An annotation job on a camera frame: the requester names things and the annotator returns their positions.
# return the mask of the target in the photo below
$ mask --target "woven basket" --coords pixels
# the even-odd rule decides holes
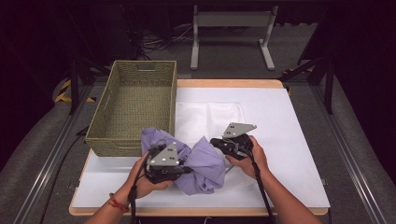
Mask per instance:
[[[141,156],[141,132],[175,133],[177,65],[171,61],[115,61],[86,142],[100,157]]]

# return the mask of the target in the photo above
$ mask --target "table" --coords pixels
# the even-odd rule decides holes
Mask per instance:
[[[264,147],[275,176],[314,214],[327,214],[330,204],[318,170],[288,93],[278,80],[180,79],[177,85],[177,102],[240,103],[247,123],[258,125],[249,134]],[[137,159],[99,158],[91,151],[70,203],[70,213],[74,216],[93,214],[107,200],[108,193],[122,184]],[[154,191],[136,201],[136,215],[246,217],[268,213],[255,184],[209,195],[187,196],[176,187]]]

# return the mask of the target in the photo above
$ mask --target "crumpled cloth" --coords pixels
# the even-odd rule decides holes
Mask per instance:
[[[210,194],[214,193],[215,189],[223,187],[224,157],[220,156],[204,136],[193,148],[190,148],[170,133],[156,128],[147,128],[142,132],[142,153],[146,153],[151,146],[162,140],[166,141],[166,145],[175,142],[178,157],[184,161],[184,166],[192,169],[191,173],[184,174],[175,181],[175,185],[184,193],[187,195]]]

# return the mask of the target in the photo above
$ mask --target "red bracelet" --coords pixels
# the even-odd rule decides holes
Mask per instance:
[[[110,193],[110,202],[108,202],[112,207],[119,208],[121,212],[127,213],[129,212],[129,207],[125,207],[114,198],[114,194]]]

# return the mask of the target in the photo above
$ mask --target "hand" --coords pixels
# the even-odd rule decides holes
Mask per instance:
[[[267,158],[265,157],[262,146],[259,145],[255,137],[250,136],[250,140],[253,142],[252,152],[253,152],[254,161],[259,166],[261,172],[269,172]],[[249,157],[239,161],[231,156],[226,155],[225,159],[227,159],[230,162],[230,164],[241,167],[241,169],[244,171],[245,174],[249,175],[252,178],[256,178],[254,168],[251,159]]]
[[[147,157],[148,153],[146,153],[145,155],[142,156],[142,158],[140,158],[135,164],[134,167],[132,168],[131,172],[128,175],[127,180],[125,181],[125,183],[120,187],[119,190],[117,190],[117,192],[115,193],[115,196],[120,195],[120,197],[116,197],[117,200],[120,200],[119,203],[124,203],[124,204],[128,204],[127,202],[127,197],[128,197],[128,193],[129,190],[131,189],[132,185],[134,184],[134,180],[136,178],[137,175],[141,176],[138,180],[137,180],[137,197],[138,198],[143,198],[145,196],[147,196],[148,194],[150,194],[152,191],[154,190],[163,190],[163,189],[167,189],[170,186],[173,185],[173,181],[171,180],[167,180],[167,181],[163,181],[161,183],[158,184],[153,184],[151,183],[145,176],[144,176],[144,170],[142,170],[142,172],[140,174],[138,174],[139,168],[140,166],[143,164],[143,162],[145,161],[146,157]]]

